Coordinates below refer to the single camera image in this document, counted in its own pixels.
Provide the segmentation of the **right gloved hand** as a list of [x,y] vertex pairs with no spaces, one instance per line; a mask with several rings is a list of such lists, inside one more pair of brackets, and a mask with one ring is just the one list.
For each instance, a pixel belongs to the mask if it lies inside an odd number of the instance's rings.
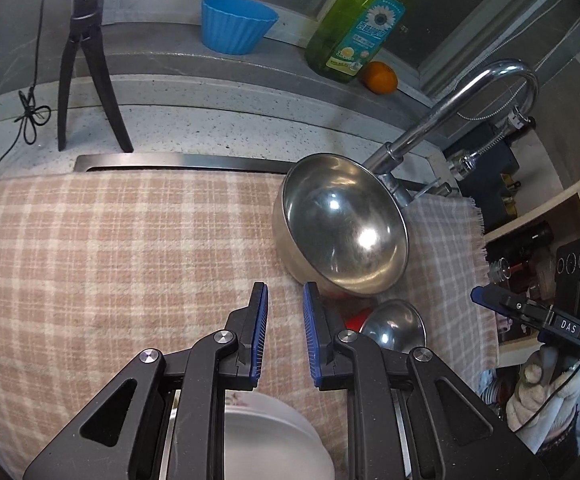
[[580,372],[559,369],[558,350],[541,346],[522,365],[506,404],[509,429],[534,454],[564,436],[575,419]]

